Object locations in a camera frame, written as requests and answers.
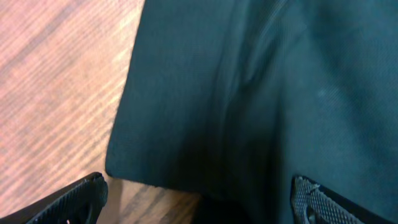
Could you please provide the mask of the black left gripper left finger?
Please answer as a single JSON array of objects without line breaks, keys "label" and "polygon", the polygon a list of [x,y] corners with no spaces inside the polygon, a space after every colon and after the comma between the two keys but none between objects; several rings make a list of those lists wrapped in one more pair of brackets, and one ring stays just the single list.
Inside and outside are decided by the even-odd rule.
[{"label": "black left gripper left finger", "polygon": [[99,172],[1,218],[1,224],[95,224],[106,205],[108,185]]}]

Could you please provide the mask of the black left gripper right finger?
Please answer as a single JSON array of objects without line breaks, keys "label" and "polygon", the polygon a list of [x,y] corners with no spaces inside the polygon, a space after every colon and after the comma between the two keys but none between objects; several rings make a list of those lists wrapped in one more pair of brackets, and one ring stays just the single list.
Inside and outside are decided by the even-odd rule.
[{"label": "black left gripper right finger", "polygon": [[305,176],[293,178],[290,204],[298,224],[393,224]]}]

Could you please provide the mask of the black t-shirt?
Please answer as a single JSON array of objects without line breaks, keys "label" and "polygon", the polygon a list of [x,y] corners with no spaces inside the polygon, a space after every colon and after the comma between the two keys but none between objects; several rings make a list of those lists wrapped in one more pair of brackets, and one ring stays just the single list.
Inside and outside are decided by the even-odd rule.
[{"label": "black t-shirt", "polygon": [[202,223],[294,223],[296,175],[395,223],[397,2],[146,1],[105,170]]}]

